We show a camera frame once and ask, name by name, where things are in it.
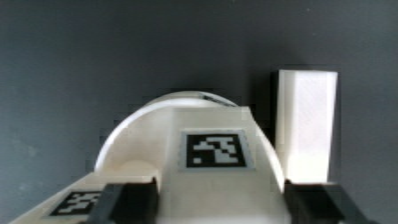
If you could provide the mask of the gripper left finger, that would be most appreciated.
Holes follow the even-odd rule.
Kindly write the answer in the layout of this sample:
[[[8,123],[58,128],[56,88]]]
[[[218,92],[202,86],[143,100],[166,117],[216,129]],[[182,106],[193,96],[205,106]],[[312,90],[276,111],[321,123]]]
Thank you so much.
[[[148,183],[113,183],[106,186],[90,213],[88,224],[157,224],[157,180]]]

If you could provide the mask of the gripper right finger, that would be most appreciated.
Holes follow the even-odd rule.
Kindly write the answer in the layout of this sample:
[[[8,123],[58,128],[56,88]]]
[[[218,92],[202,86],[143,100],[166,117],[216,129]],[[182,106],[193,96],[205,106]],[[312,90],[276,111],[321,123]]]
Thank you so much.
[[[292,224],[372,224],[344,187],[337,183],[285,181]]]

